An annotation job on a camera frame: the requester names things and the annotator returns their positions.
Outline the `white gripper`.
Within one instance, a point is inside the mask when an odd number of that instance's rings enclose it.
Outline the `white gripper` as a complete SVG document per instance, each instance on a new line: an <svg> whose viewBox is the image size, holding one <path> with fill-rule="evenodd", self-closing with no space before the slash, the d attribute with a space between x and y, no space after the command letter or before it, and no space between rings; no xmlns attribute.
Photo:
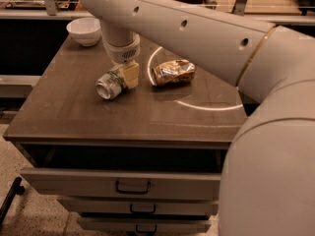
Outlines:
<svg viewBox="0 0 315 236"><path fill-rule="evenodd" d="M140 54L140 37L135 34L133 41L125 46L114 46L106 40L102 43L107 55L113 62L118 63L110 68L107 73L119 73L121 64L123 64L120 71L125 85L128 89L135 88L139 81L139 64L133 60Z"/></svg>

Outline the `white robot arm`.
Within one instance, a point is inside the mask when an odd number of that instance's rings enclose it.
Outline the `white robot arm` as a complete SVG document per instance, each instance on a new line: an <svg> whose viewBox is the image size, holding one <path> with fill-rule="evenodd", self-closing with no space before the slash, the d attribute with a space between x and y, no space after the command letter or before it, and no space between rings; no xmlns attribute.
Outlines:
<svg viewBox="0 0 315 236"><path fill-rule="evenodd" d="M80 1L259 102L225 158L220 236L315 236L313 38L172 0Z"/></svg>

